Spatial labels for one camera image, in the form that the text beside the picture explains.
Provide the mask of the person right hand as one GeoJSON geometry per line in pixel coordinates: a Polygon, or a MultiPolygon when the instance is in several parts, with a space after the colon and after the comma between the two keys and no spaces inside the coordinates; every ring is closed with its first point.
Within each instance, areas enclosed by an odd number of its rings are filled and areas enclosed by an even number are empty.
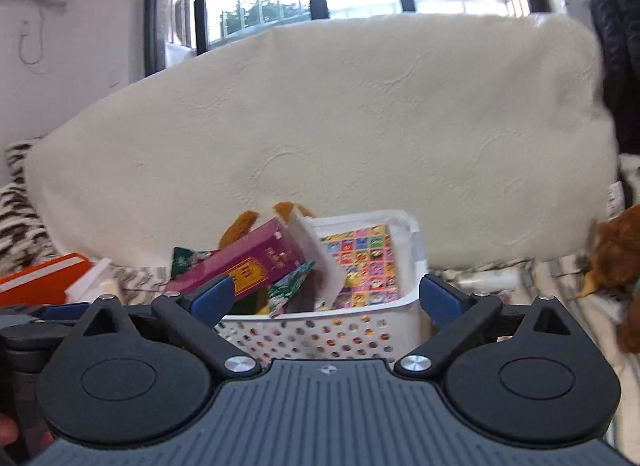
{"type": "MultiPolygon", "coordinates": [[[[20,436],[20,430],[17,424],[6,414],[0,415],[0,446],[9,446],[13,444],[20,436]]],[[[40,448],[44,449],[53,442],[52,434],[49,431],[45,431],[41,440],[40,448]]]]}

